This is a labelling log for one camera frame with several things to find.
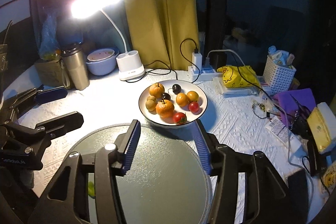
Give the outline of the white charger plug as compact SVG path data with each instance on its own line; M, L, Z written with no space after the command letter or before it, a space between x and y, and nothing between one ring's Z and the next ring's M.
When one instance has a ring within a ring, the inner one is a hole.
M192 54L192 63L193 63L193 70L198 71L198 69L202 69L202 55L201 53L193 52Z

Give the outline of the red tomato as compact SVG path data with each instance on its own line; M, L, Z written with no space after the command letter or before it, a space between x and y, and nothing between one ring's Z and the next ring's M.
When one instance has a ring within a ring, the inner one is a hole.
M195 113L199 112L200 106L199 106L197 101L192 101L192 102L189 103L188 109L189 109L190 112L195 114Z
M187 116L185 113L176 112L173 115L173 122L175 124L185 124L187 122Z

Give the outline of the lavender stacked bowls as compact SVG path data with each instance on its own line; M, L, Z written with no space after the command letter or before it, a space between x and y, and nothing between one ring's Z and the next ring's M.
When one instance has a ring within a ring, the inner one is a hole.
M117 48L102 48L92 51L86 60L88 70L95 76L111 73L116 68L116 57L119 53Z

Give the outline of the white desk lamp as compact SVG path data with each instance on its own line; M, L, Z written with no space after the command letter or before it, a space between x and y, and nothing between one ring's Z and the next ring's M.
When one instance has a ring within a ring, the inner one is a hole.
M71 15L75 19L84 20L93 16L96 12L101 12L112 24L123 42L124 52L116 57L118 65L118 76L121 81L135 83L145 75L145 68L137 50L129 51L126 40L117 24L104 11L109 6L114 6L122 0L74 0L70 4Z

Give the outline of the white flat box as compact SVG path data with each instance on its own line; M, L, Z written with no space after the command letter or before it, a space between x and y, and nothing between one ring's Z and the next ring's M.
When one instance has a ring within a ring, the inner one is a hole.
M220 77L213 78L213 85L215 90L225 97L255 96L259 94L255 87L227 88L224 86L224 83Z

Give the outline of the round grey-green mat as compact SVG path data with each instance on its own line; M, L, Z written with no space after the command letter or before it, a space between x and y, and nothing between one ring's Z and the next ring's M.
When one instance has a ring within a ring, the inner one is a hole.
M149 125L131 169L117 177L127 223L206 223L212 189L197 153L174 134Z

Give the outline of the brown longan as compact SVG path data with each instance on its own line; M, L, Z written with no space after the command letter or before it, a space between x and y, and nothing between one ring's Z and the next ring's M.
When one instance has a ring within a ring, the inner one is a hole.
M153 101L153 102L157 102L157 98L155 96L148 96L147 101Z
M154 101L154 100L147 100L145 103L145 106L148 111L155 111L156 105L157 105L157 101Z

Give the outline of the large orange with leaf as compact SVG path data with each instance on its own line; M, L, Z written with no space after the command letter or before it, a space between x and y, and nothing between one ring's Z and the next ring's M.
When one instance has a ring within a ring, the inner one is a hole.
M161 118L170 118L174 114L174 105L170 100L160 100L155 111Z

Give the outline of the dark plum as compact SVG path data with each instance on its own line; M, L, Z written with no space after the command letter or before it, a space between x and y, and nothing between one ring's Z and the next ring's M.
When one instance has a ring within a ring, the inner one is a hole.
M171 100L171 96L168 93L162 93L161 94L161 99L162 100Z

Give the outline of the purple cloth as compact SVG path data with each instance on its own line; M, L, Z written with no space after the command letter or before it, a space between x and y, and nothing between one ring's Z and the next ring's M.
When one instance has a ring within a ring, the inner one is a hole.
M310 88L280 92L273 96L273 100L286 111L288 126L291 124L292 120L294 120L295 112L299 109L297 102L302 106L307 107L310 111L316 106Z

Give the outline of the dark cherry with stem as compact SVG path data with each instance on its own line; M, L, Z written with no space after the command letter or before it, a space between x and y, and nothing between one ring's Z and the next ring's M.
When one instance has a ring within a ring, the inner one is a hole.
M168 93L169 94L179 94L182 91L182 88L179 84L173 84L171 88L168 88Z

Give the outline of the yellow duck bag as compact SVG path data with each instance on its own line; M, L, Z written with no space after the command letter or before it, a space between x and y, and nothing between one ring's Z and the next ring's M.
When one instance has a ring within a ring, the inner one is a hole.
M247 88L260 86L255 71L250 66L223 66L217 69L222 74L222 82L227 88Z

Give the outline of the small orange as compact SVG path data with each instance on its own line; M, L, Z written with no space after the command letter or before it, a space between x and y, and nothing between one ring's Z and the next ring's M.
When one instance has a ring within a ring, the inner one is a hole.
M175 100L180 107L185 107L190 102L188 96L185 93L178 93Z
M199 99L199 94L195 91L189 91L187 93L187 97L189 99L189 102L197 102Z

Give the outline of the white power strip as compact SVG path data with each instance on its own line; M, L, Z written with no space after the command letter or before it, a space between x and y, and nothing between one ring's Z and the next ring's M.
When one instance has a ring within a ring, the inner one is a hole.
M190 82L211 81L215 77L222 77L222 73L217 72L212 67L202 68L199 73L197 69L193 69L193 66L188 66L187 75Z

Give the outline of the yellow curtain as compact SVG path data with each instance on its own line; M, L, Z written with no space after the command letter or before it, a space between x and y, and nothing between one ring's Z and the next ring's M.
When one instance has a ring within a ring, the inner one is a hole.
M131 44L141 60L187 70L199 44L196 0L125 0Z

